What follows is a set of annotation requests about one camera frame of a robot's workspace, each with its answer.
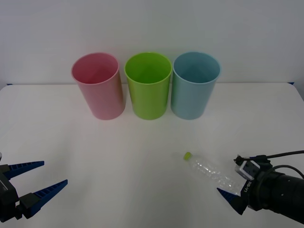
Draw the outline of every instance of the green bottle cap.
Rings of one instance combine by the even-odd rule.
[[[189,160],[190,159],[190,157],[192,157],[192,153],[190,153],[190,152],[187,152],[187,153],[185,153],[185,155],[184,155],[184,160]]]

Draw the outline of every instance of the plastic bottle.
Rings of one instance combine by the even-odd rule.
[[[233,194],[240,195],[242,186],[235,182],[231,177],[222,173],[210,161],[199,155],[192,155],[190,152],[185,154],[184,160],[187,161],[191,169],[199,176],[208,177],[209,179],[215,181],[219,188]]]

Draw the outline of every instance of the cup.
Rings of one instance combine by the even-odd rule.
[[[180,118],[199,118],[207,105],[221,67],[212,56],[187,52],[173,63],[171,109]]]
[[[74,63],[72,76],[96,118],[111,120],[123,113],[122,83],[114,56],[108,53],[83,56]]]
[[[161,117],[167,109],[170,60],[158,53],[140,53],[126,62],[124,71],[135,114],[145,120]]]

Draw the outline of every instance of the table surface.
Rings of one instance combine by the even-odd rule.
[[[304,102],[287,83],[216,84],[204,115],[146,121],[127,86],[121,116],[92,116],[76,85],[11,85],[0,91],[2,164],[45,161],[11,180],[19,196],[68,179],[33,218],[3,228],[302,227],[271,211],[238,215],[216,184],[189,172],[182,156],[201,154],[242,181],[238,155],[304,149]],[[273,159],[304,171],[304,155]]]

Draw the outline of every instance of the blue cup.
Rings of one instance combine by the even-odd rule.
[[[171,109],[186,120],[199,118],[221,72],[218,61],[202,52],[181,54],[173,63]]]

